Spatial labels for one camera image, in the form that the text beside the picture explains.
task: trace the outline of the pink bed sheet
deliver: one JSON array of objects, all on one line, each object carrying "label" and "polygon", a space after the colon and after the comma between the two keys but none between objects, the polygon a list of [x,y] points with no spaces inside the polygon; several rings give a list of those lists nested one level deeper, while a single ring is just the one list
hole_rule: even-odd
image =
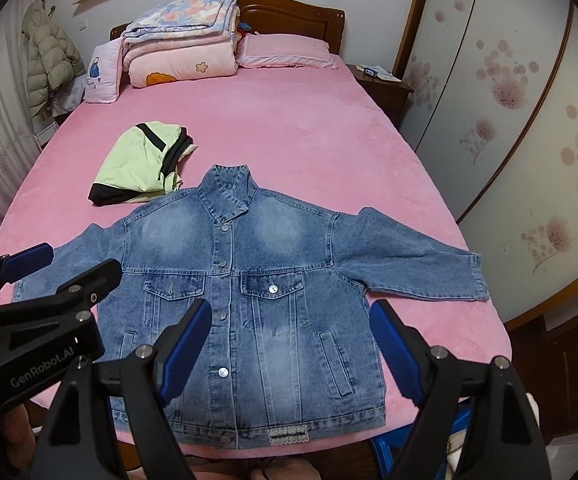
[{"label": "pink bed sheet", "polygon": [[[338,70],[240,69],[228,78],[126,87],[114,104],[82,104],[58,129],[20,187],[0,228],[0,254],[48,242],[60,246],[87,225],[103,227],[138,205],[93,206],[87,195],[118,136],[146,121],[187,127],[199,148],[181,170],[197,186],[212,164],[247,164],[258,185],[352,214],[373,206],[447,244],[465,248],[434,184],[387,117],[344,62]],[[3,290],[0,303],[11,299]],[[389,298],[406,324],[431,345],[488,362],[511,356],[507,334],[491,302],[424,302]],[[384,365],[386,425],[303,444],[224,450],[182,446],[207,458],[251,458],[327,449],[405,426],[416,415]],[[56,387],[38,395],[51,403]],[[131,442],[131,435],[119,438]]]}]

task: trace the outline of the human hand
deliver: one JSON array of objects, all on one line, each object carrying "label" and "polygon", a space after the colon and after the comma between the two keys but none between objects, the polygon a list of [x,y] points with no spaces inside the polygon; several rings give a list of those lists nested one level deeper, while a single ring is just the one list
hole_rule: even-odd
[{"label": "human hand", "polygon": [[0,432],[6,440],[7,460],[15,468],[23,469],[31,462],[36,441],[31,431],[27,410],[22,404],[0,418]]}]

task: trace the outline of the wooden nightstand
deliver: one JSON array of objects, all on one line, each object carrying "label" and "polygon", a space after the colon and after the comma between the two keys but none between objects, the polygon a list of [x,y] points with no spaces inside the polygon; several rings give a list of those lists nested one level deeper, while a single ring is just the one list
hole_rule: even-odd
[{"label": "wooden nightstand", "polygon": [[347,65],[354,75],[358,84],[365,89],[369,97],[383,110],[391,122],[398,127],[401,119],[401,112],[407,96],[413,92],[404,83],[383,81],[377,77],[371,77],[358,70],[355,65]]}]

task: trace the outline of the beige puffer jacket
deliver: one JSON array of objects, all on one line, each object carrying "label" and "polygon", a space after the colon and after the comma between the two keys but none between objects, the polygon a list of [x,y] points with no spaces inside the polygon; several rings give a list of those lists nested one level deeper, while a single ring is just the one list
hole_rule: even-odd
[{"label": "beige puffer jacket", "polygon": [[42,3],[29,6],[22,31],[29,38],[27,99],[33,117],[47,104],[49,90],[84,74],[85,65],[67,33],[49,20]]}]

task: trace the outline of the pillow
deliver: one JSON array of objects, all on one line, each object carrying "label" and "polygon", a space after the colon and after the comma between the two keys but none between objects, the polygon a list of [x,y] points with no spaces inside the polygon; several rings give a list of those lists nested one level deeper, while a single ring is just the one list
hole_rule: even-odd
[{"label": "pillow", "polygon": [[186,46],[147,52],[129,64],[131,84],[137,88],[234,75],[238,65],[233,56],[233,41]]},{"label": "pillow", "polygon": [[245,68],[337,68],[329,53],[328,44],[296,34],[247,34],[238,45],[236,62]]},{"label": "pillow", "polygon": [[85,102],[113,103],[120,93],[122,75],[122,39],[109,41],[93,49],[87,72]]}]

